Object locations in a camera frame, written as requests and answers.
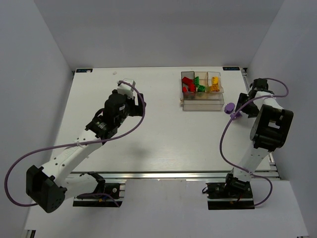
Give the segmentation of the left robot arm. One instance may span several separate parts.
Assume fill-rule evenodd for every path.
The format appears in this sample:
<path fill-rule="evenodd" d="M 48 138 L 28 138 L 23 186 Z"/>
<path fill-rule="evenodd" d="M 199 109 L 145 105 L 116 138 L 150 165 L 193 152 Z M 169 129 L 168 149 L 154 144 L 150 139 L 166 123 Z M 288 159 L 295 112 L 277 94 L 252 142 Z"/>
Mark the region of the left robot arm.
<path fill-rule="evenodd" d="M 72 171 L 93 152 L 114 139 L 118 129 L 128 117 L 145 116 L 144 95 L 135 97 L 132 90 L 115 89 L 85 126 L 74 145 L 66 145 L 63 151 L 49 162 L 26 172 L 26 193 L 46 213 L 61 206 L 63 201 L 77 196 L 102 195 L 105 180 L 95 172 L 87 172 L 70 178 Z"/>

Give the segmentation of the green lego plate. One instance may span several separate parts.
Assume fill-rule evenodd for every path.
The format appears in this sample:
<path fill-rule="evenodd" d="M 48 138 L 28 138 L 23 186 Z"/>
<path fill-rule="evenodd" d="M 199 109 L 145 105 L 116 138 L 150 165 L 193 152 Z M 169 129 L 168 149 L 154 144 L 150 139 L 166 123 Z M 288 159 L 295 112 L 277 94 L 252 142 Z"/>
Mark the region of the green lego plate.
<path fill-rule="evenodd" d="M 198 76 L 196 76 L 196 77 L 194 78 L 194 85 L 195 85 L 195 86 L 199 86 L 199 84 L 200 84 L 200 78 L 199 78 Z"/>

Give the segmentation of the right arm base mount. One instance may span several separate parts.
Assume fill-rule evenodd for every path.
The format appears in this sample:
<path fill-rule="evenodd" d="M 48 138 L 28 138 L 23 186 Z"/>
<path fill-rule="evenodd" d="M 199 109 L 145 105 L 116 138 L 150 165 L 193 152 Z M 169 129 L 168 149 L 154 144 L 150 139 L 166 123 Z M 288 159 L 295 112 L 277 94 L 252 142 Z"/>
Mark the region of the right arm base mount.
<path fill-rule="evenodd" d="M 202 189 L 207 196 L 209 210 L 251 210 L 255 209 L 253 193 L 249 182 L 237 180 L 208 182 Z"/>

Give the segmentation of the yellow square lego brick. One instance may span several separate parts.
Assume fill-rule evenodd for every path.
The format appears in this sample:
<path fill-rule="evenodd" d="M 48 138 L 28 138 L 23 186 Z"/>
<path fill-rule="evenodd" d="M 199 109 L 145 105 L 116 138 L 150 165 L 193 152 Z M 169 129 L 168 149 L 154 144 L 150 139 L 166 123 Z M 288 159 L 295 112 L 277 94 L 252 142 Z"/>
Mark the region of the yellow square lego brick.
<path fill-rule="evenodd" d="M 213 84 L 210 86 L 210 91 L 211 92 L 219 92 L 220 91 L 220 87 L 218 84 Z"/>

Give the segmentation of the red long lego brick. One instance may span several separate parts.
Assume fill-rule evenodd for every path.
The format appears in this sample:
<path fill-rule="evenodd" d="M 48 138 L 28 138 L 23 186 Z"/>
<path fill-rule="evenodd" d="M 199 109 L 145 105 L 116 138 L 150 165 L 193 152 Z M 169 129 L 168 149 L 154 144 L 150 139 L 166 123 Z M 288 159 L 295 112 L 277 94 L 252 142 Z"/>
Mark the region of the red long lego brick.
<path fill-rule="evenodd" d="M 190 78 L 188 78 L 188 77 L 183 77 L 181 81 L 182 81 L 183 84 L 185 84 L 185 85 L 187 85 L 187 86 L 189 86 L 189 85 L 191 85 L 191 84 L 194 84 L 194 83 L 193 83 L 193 79 L 190 79 Z"/>

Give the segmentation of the purple rounded lego brick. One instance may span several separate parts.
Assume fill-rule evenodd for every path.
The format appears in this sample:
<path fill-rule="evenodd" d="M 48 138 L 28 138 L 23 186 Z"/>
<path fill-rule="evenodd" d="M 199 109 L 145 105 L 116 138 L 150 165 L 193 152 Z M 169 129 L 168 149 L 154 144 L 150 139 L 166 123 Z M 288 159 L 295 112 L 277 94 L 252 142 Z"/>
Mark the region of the purple rounded lego brick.
<path fill-rule="evenodd" d="M 235 110 L 235 104 L 234 104 L 234 103 L 228 103 L 228 104 L 224 107 L 224 112 L 225 112 L 226 114 L 231 114 L 234 110 Z"/>

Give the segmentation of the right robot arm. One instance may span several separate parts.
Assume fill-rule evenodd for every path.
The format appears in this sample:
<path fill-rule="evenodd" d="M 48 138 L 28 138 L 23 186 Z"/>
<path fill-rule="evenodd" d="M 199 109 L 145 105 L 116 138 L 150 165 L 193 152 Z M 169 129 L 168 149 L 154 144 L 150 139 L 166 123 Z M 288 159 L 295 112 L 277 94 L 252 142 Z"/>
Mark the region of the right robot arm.
<path fill-rule="evenodd" d="M 294 113 L 279 105 L 277 96 L 269 90 L 269 80 L 255 79 L 249 92 L 239 95 L 235 112 L 243 112 L 254 118 L 255 122 L 250 132 L 249 148 L 239 164 L 226 176 L 227 190 L 247 190 L 251 176 L 262 160 L 286 142 Z"/>

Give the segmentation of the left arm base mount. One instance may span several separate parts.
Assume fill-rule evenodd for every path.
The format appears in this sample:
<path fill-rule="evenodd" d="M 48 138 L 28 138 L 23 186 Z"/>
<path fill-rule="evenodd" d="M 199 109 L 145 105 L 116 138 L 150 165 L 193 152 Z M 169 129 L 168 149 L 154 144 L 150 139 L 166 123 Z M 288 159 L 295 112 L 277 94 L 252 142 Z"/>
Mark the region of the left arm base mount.
<path fill-rule="evenodd" d="M 111 179 L 106 181 L 101 175 L 95 172 L 80 174 L 80 178 L 88 175 L 97 182 L 93 192 L 89 195 L 78 195 L 73 200 L 73 207 L 101 207 L 101 208 L 119 208 L 122 205 L 125 196 L 125 182 Z"/>

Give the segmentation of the yellow rounded lego brick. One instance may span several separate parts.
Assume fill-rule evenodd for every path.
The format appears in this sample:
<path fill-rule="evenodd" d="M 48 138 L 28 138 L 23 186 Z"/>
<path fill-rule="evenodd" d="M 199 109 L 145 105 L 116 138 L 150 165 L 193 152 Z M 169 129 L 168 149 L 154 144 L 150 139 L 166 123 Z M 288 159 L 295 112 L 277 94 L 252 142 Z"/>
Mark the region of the yellow rounded lego brick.
<path fill-rule="evenodd" d="M 211 82 L 212 82 L 212 85 L 218 85 L 219 78 L 218 77 L 212 77 Z"/>

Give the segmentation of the purple small lego brick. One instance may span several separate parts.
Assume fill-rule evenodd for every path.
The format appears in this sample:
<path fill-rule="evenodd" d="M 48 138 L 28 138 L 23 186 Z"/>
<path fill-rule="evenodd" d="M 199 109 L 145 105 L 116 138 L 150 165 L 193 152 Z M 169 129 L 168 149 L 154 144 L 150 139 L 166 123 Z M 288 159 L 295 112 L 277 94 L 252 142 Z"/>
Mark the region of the purple small lego brick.
<path fill-rule="evenodd" d="M 231 117 L 233 120 L 236 120 L 236 119 L 240 118 L 241 116 L 242 116 L 242 115 L 241 115 L 240 112 L 232 113 L 232 114 L 230 115 L 230 117 Z"/>

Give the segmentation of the green lego brick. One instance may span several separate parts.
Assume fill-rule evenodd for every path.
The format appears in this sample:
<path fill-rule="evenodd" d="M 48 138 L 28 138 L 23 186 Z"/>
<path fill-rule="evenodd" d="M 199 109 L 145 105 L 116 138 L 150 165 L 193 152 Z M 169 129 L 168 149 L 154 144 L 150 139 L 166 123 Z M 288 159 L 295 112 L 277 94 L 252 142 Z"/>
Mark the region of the green lego brick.
<path fill-rule="evenodd" d="M 197 86 L 197 92 L 205 92 L 205 91 L 206 91 L 206 87 L 204 85 Z"/>

